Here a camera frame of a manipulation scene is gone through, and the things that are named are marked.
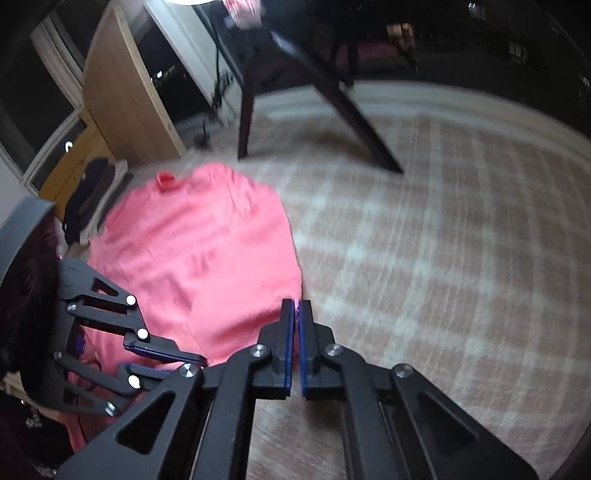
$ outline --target black cable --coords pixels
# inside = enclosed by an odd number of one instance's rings
[[[207,133],[206,128],[207,121],[220,121],[218,116],[219,109],[222,107],[226,91],[230,88],[230,85],[234,80],[229,72],[226,72],[223,76],[220,74],[220,36],[215,26],[215,22],[210,22],[210,25],[212,28],[213,42],[216,45],[216,82],[213,87],[211,107],[207,117],[203,119],[203,133],[196,135],[193,139],[194,144],[197,147],[204,147],[209,141],[209,133]]]
[[[82,438],[84,438],[85,443],[88,443],[88,439],[86,438],[86,435],[84,433],[84,429],[82,428],[82,421],[80,419],[80,414],[78,414],[77,417],[78,417],[78,426],[80,427],[80,433],[82,434]]]
[[[103,371],[103,367],[100,364],[100,361],[98,359],[95,359],[91,362],[91,364],[96,364],[99,367],[99,372]],[[90,386],[89,388],[85,388],[85,390],[87,392],[92,391],[94,388],[96,387],[96,384],[93,384],[92,386]],[[76,397],[76,406],[78,406],[78,397]],[[80,414],[76,415],[77,419],[78,419],[78,426],[80,427],[80,433],[82,434],[82,438],[84,438],[84,442],[88,443],[88,438],[86,437],[86,434],[84,433],[84,428],[82,428],[82,419],[80,418]]]

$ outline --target screw head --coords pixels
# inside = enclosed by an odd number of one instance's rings
[[[139,381],[139,378],[136,375],[130,375],[128,377],[127,381],[136,390],[138,390],[142,386],[141,383],[140,383],[140,381]]]
[[[398,378],[407,378],[414,373],[414,369],[408,364],[400,364],[394,367],[394,373]]]
[[[110,401],[107,402],[105,412],[107,412],[111,417],[115,416],[115,406]]]
[[[199,367],[193,364],[184,364],[178,372],[181,374],[181,377],[192,378],[199,372]]]
[[[249,349],[249,352],[251,353],[251,355],[255,356],[257,358],[262,358],[264,356],[267,356],[269,354],[269,351],[270,351],[270,348],[267,347],[267,345],[263,345],[261,343],[257,343],[256,345],[253,345]]]
[[[328,356],[339,356],[343,353],[344,350],[345,349],[343,348],[343,346],[339,345],[338,343],[331,343],[324,349],[326,355]]]

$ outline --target beige carpet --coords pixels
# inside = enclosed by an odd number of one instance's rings
[[[234,128],[160,167],[223,161],[274,187],[315,319],[369,362],[414,365],[547,479],[591,421],[590,165],[428,118],[372,121],[404,176],[338,119],[258,121],[239,164]],[[334,405],[299,388],[258,403],[250,478],[345,478]]]

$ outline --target pink object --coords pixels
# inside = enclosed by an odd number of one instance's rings
[[[209,164],[183,180],[160,172],[127,195],[92,239],[89,264],[136,296],[149,332],[215,365],[256,343],[283,298],[300,299],[295,254],[277,193]],[[116,375],[120,363],[161,366],[127,352],[120,336],[86,333],[103,372]],[[80,429],[69,426],[78,450]]]

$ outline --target pink cloth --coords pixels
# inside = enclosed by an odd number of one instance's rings
[[[214,365],[256,343],[283,298],[300,299],[295,254],[277,193],[209,164],[183,180],[160,172],[127,195],[92,239],[89,264],[137,297],[148,331]],[[127,352],[120,336],[86,333],[103,372],[116,375],[120,363],[159,366]]]

